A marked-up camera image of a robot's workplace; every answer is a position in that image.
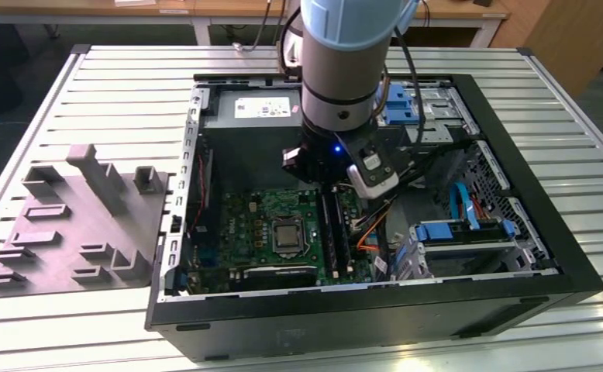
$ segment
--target motherboard chip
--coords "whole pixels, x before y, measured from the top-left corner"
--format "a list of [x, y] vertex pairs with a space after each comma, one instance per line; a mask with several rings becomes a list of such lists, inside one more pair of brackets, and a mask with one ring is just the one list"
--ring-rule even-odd
[[276, 245], [279, 248], [286, 246], [299, 246], [296, 226], [279, 226], [276, 228]]
[[282, 257], [295, 257], [303, 252], [306, 241], [302, 219], [282, 219], [274, 222], [274, 252]]

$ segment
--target paper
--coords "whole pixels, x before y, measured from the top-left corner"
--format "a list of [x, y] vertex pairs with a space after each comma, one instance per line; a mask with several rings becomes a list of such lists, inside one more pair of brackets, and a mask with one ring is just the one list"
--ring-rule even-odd
[[235, 102], [235, 118], [286, 118], [292, 116], [290, 97], [248, 97]]

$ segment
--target black ring on robot arm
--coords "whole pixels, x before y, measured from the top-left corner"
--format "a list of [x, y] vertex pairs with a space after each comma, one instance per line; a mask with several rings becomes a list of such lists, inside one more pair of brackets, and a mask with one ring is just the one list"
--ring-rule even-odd
[[363, 97], [355, 98], [355, 99], [335, 99], [335, 98], [328, 98], [324, 97], [320, 93], [318, 93], [311, 86], [303, 81], [303, 86], [306, 87], [306, 89], [308, 90], [310, 93], [312, 93], [312, 95], [315, 97], [318, 97], [322, 101], [330, 103], [331, 105], [342, 105], [342, 106], [347, 106], [347, 105], [355, 105], [356, 103], [362, 103], [363, 101], [367, 101], [368, 98], [372, 97], [372, 95], [375, 95], [376, 90], [379, 89], [375, 88], [375, 90], [368, 93], [367, 95], [364, 95]]

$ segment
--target aluminum workbench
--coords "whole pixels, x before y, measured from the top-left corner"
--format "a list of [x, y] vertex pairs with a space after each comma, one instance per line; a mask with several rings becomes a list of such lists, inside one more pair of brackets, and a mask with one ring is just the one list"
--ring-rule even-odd
[[[603, 135], [535, 57], [517, 50], [415, 49], [422, 73], [473, 74], [603, 276]], [[391, 50], [392, 72], [407, 62]], [[64, 173], [72, 143], [96, 143], [122, 172], [174, 172], [194, 74], [276, 70], [275, 52], [231, 47], [94, 46], [71, 55], [0, 177], [0, 246], [32, 164]], [[163, 217], [163, 226], [170, 226]], [[0, 299], [0, 370], [171, 371], [603, 369], [603, 293], [497, 337], [195, 365], [144, 330], [150, 289]]]

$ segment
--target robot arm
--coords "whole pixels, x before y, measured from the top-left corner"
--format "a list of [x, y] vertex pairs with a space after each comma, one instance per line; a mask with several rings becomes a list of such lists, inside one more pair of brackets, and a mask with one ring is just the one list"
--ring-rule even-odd
[[378, 198], [399, 182], [375, 138], [374, 107], [394, 28], [407, 28], [418, 2], [302, 0], [302, 147], [320, 175], [296, 176], [330, 183], [347, 170], [362, 198]]

